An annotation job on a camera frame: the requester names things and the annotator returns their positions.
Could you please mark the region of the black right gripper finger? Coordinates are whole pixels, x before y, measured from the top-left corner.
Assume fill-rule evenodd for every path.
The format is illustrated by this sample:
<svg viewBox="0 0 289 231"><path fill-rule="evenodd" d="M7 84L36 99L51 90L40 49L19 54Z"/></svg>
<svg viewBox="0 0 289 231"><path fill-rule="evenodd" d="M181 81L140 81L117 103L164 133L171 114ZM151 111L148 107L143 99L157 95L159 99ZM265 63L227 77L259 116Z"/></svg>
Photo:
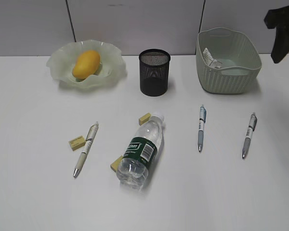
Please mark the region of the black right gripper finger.
<svg viewBox="0 0 289 231"><path fill-rule="evenodd" d="M271 58L275 64L281 62L289 53L289 26L279 24L276 27L276 38L274 41Z"/></svg>

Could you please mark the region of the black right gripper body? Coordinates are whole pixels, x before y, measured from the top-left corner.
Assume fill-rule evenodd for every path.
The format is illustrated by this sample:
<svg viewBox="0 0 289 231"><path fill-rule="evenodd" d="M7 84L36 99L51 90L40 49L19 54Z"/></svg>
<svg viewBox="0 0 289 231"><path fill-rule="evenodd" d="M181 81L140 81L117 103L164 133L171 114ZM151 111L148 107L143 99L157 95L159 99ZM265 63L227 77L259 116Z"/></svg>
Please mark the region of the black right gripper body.
<svg viewBox="0 0 289 231"><path fill-rule="evenodd" d="M270 9L264 18L264 23L268 29L274 29L277 26L289 28L289 5L278 9Z"/></svg>

